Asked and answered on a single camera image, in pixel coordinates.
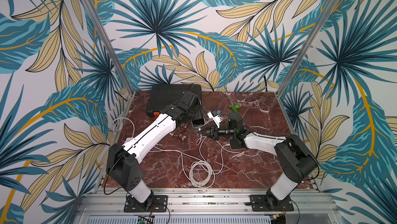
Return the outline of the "black smartphone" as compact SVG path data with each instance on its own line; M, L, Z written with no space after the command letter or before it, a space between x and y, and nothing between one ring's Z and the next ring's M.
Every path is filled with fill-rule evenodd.
M201 118L201 119L192 120L191 124L193 128L198 129L200 127L203 127L206 124L206 122L204 118Z

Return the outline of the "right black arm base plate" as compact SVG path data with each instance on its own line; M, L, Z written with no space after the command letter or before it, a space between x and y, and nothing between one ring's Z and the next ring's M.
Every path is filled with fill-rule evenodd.
M294 210L290 196L283 200L270 195L250 195L249 206L252 207L254 212L291 212Z

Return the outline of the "green toy drill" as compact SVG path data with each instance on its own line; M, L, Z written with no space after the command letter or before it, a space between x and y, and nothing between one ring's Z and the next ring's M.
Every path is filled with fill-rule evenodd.
M229 105L228 106L229 107L229 109L231 109L233 112L238 112L240 109L241 109L241 104L240 103L237 103L237 104L235 104L235 105Z

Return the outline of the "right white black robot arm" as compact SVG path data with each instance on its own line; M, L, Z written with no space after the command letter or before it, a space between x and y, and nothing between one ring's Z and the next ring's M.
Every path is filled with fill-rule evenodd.
M215 141L227 137L233 150L259 150L275 155L279 160L281 175L266 194L251 198L252 209L263 209L266 212L292 210L291 192L318 167L316 157L304 142L297 135L276 137L252 132L245 128L238 112L229 113L226 126L221 125L218 111L208 112L207 115L215 125L202 130L203 136Z

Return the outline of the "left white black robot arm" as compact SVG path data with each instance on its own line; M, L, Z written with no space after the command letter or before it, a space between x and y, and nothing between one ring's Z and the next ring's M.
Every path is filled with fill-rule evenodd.
M193 120L201 107L196 94L186 91L182 98L167 105L156 120L136 137L110 147L106 174L121 186L143 209L153 205L154 193L143 180L140 163L149 151L182 123Z

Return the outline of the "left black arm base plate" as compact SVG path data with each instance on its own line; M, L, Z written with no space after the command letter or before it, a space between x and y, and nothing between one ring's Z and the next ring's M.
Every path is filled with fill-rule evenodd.
M168 204L167 195L150 196L144 203L140 203L131 195L126 197L124 213L165 213Z

